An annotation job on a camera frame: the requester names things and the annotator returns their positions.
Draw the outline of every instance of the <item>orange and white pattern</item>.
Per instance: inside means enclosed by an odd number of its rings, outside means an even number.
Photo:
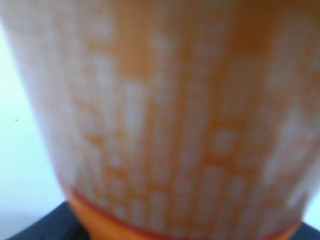
[[[0,0],[59,177],[160,236],[260,240],[320,180],[320,3]]]

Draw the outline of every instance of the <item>orange stripe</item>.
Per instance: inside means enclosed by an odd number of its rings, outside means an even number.
[[[67,187],[65,183],[61,186],[80,222],[94,233],[91,240],[174,240],[126,224],[99,209],[75,189]],[[300,224],[298,221],[285,232],[267,237],[266,240],[288,240]]]

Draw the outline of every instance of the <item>printed pattern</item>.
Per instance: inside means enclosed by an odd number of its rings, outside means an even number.
[[[63,181],[152,233],[260,240],[298,220],[319,180],[320,10],[299,2],[0,13]]]

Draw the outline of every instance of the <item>white pattern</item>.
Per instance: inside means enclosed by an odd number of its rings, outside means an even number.
[[[198,205],[194,222],[209,223],[213,217],[217,196],[219,195],[225,171],[220,167],[206,166],[199,186]]]
[[[255,218],[258,216],[257,208],[247,208],[242,214],[240,220],[235,226],[235,230],[233,231],[232,240],[244,240],[247,239],[247,234],[249,231],[249,227],[254,224]]]
[[[121,169],[123,167],[123,160],[121,157],[121,143],[118,139],[114,137],[109,137],[107,139],[108,145],[108,161],[107,163],[116,169]]]
[[[195,174],[199,167],[202,152],[202,139],[208,121],[209,92],[197,92],[189,89],[187,113],[184,119],[183,137],[178,157],[177,179],[174,189],[173,216],[183,219],[190,211],[190,199],[195,187]]]
[[[119,201],[124,201],[126,198],[125,183],[123,179],[116,176],[109,177],[109,193]]]
[[[91,14],[88,18],[90,37],[113,44],[116,41],[116,18],[110,9],[103,6],[103,13]]]
[[[146,207],[143,201],[131,200],[131,222],[136,226],[144,226],[146,224],[145,214]]]
[[[187,230],[183,226],[174,226],[170,231],[170,235],[174,238],[183,238],[186,233]]]
[[[246,104],[253,93],[253,85],[260,66],[256,57],[235,59],[225,77],[223,96],[227,96],[221,106],[221,114],[226,119],[246,117]]]
[[[305,197],[309,197],[312,191],[319,188],[317,178],[319,177],[320,169],[320,152],[317,153],[314,162],[311,164],[307,172],[303,175],[298,186],[290,194],[286,205],[290,208],[295,207]]]
[[[150,200],[150,227],[157,233],[164,233],[166,230],[166,215],[168,208],[168,198],[165,193],[154,191]]]
[[[113,213],[119,218],[119,219],[125,219],[126,218],[126,209],[121,205],[116,205],[113,208]]]
[[[192,240],[204,239],[206,231],[204,229],[193,229],[190,232],[189,238]]]
[[[300,138],[301,133],[305,132],[304,122],[303,122],[303,110],[298,107],[298,104],[293,101],[293,103],[288,107],[287,112],[284,115],[283,122],[279,126],[278,136],[275,143],[275,149],[267,161],[266,167],[264,169],[263,179],[266,185],[269,185],[274,177],[280,173],[281,160],[284,158],[287,143],[292,141],[292,139]]]
[[[230,227],[223,225],[214,231],[213,235],[211,236],[211,240],[227,240],[228,233],[230,232]]]
[[[233,176],[227,187],[227,196],[231,202],[239,203],[245,196],[246,178]]]
[[[143,195],[146,192],[146,176],[138,170],[132,170],[130,173],[130,185],[131,189],[137,195]]]
[[[257,231],[256,237],[258,239],[265,238],[268,234],[277,231],[280,214],[281,211],[279,209],[269,209],[269,211],[265,213]]]
[[[137,81],[127,80],[124,84],[124,122],[126,133],[132,141],[143,135],[146,115],[146,87]]]
[[[103,208],[108,208],[110,206],[110,202],[108,199],[106,199],[105,197],[100,197],[96,200],[98,202],[98,205],[100,207],[103,207]]]
[[[226,157],[232,153],[236,134],[232,129],[218,129],[212,138],[212,153],[217,157]]]

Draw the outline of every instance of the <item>white wall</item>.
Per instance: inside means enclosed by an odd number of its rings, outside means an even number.
[[[0,240],[64,199],[0,26]]]

